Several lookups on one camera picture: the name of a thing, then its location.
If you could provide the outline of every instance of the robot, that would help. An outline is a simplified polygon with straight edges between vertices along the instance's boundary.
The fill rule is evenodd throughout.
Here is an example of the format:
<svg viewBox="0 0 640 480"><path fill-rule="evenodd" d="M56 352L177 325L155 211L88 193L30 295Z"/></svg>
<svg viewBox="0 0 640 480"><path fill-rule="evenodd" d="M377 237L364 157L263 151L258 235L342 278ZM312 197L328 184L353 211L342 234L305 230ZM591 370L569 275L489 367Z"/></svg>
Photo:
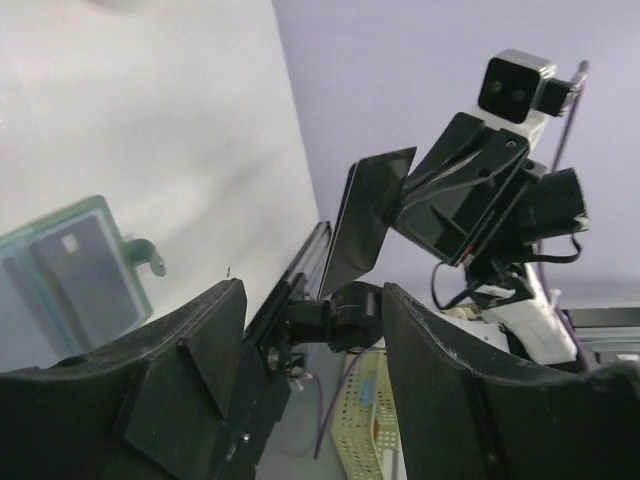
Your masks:
<svg viewBox="0 0 640 480"><path fill-rule="evenodd" d="M0 476L255 478L303 367L296 347L368 349L383 336L410 480L637 472L625 437L640 428L638 367L590 370L533 267L577 260L588 228L576 172L530 158L585 78L554 75L552 62L507 50L411 173L415 147L357 162L335 231L318 225L247 330L230 279L93 352L0 375ZM467 288L446 305L434 295L433 311L398 285L359 281L390 228L462 266ZM536 248L558 236L575 255ZM507 348L446 314L466 297Z"/></svg>

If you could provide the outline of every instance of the white plastic part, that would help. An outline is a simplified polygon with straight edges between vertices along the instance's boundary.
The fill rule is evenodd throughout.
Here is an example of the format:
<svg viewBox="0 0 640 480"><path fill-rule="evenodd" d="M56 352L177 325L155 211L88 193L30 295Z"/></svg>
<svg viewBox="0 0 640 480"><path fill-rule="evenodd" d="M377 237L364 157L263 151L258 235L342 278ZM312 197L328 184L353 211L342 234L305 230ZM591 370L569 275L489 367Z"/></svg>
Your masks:
<svg viewBox="0 0 640 480"><path fill-rule="evenodd" d="M484 123L489 128L493 128L494 130L509 130L510 132L515 133L516 135L520 135L529 140L530 149L533 150L540 137L542 137L542 133L544 132L544 127L547 126L548 117L542 112L532 111L527 116L527 119L520 124L507 122L503 118L500 118L492 113L485 112L478 106L471 107L467 113L469 115L473 115L476 118L484 120Z"/></svg>
<svg viewBox="0 0 640 480"><path fill-rule="evenodd" d="M533 151L547 125L547 115L533 111L521 124L508 122L485 112L478 106L468 110L470 115L484 120L495 130L505 129L525 137ZM534 291L534 298L482 312L489 323L507 326L524 345L531 359L540 365L571 362L576 359L577 347L569 336L562 320L547 301L542 285L531 265L526 265L527 275ZM484 293L492 292L496 297L505 297L507 290L493 285L480 287Z"/></svg>
<svg viewBox="0 0 640 480"><path fill-rule="evenodd" d="M459 329L464 330L468 334L479 338L483 342L486 342L489 345L493 345L503 352L509 352L509 342L507 340L507 336L500 331L500 325L488 324L480 321L469 321L466 319L462 320L457 316L450 315L450 312L447 312L447 314L445 314L442 312L434 311L433 313L438 315L443 320L451 323L452 325L455 325Z"/></svg>
<svg viewBox="0 0 640 480"><path fill-rule="evenodd" d="M560 298L562 291L554 288L549 292L549 294L551 295L551 310L555 311L558 307L558 298Z"/></svg>
<svg viewBox="0 0 640 480"><path fill-rule="evenodd" d="M467 313L464 311L464 308L460 308L460 307L447 310L446 315L449 315L453 318L457 318L459 320L467 320Z"/></svg>
<svg viewBox="0 0 640 480"><path fill-rule="evenodd" d="M289 386L293 393L300 393L304 390L304 385L302 385L302 382L298 379L289 380Z"/></svg>
<svg viewBox="0 0 640 480"><path fill-rule="evenodd" d="M482 312L489 323L503 324L522 342L531 359L540 365L571 362L577 347L545 297L531 265L526 265L534 298Z"/></svg>

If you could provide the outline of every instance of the black mount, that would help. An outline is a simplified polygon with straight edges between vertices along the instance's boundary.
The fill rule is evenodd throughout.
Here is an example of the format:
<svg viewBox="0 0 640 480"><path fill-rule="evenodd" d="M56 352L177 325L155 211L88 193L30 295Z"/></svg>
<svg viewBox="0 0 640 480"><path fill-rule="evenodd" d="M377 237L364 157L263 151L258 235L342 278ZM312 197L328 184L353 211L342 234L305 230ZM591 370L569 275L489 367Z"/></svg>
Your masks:
<svg viewBox="0 0 640 480"><path fill-rule="evenodd" d="M443 264L464 264L462 298L472 296L482 308L533 298L525 263L577 259L579 250L564 258L535 253L542 239L584 230L586 208L575 172L545 175L546 167L528 158L526 138L458 113L409 175L415 153L407 148L352 166L321 297L373 269L389 228ZM484 285L514 293L476 294Z"/></svg>
<svg viewBox="0 0 640 480"><path fill-rule="evenodd" d="M352 282L331 300L294 302L285 311L292 344L326 343L334 352L369 348L382 338L382 289Z"/></svg>

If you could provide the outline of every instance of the white basket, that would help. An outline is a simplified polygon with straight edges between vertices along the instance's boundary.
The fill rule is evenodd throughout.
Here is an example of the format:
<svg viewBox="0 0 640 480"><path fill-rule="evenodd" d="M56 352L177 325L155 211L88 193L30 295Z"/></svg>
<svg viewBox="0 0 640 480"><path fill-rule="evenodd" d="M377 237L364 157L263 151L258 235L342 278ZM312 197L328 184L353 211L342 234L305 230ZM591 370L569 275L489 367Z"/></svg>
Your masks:
<svg viewBox="0 0 640 480"><path fill-rule="evenodd" d="M385 353L363 354L346 382L331 424L336 450L349 480L384 480L383 452L400 444Z"/></svg>

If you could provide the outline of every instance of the black plastic panel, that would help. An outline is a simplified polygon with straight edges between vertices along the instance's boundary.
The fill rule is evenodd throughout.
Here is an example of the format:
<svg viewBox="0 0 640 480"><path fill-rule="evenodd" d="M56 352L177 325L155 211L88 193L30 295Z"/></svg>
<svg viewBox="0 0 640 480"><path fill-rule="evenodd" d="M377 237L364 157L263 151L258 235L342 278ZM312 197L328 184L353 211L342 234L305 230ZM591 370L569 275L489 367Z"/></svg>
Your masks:
<svg viewBox="0 0 640 480"><path fill-rule="evenodd" d="M457 114L407 181L393 228L448 265L479 256L544 166L526 138Z"/></svg>
<svg viewBox="0 0 640 480"><path fill-rule="evenodd" d="M495 349L383 290L389 373L409 480L635 478L640 368L573 375Z"/></svg>
<svg viewBox="0 0 640 480"><path fill-rule="evenodd" d="M195 325L178 344L223 418L229 409L244 331L244 321L230 322L229 318L246 308L244 303L241 297L229 295L211 306L205 305L212 320Z"/></svg>
<svg viewBox="0 0 640 480"><path fill-rule="evenodd" d="M124 441L180 480L205 480L219 419L187 362L170 348L140 362L121 424Z"/></svg>
<svg viewBox="0 0 640 480"><path fill-rule="evenodd" d="M492 58L482 82L478 106L513 123L523 123L542 84L540 72L501 58Z"/></svg>
<svg viewBox="0 0 640 480"><path fill-rule="evenodd" d="M360 160L349 170L319 297L371 271L416 147Z"/></svg>

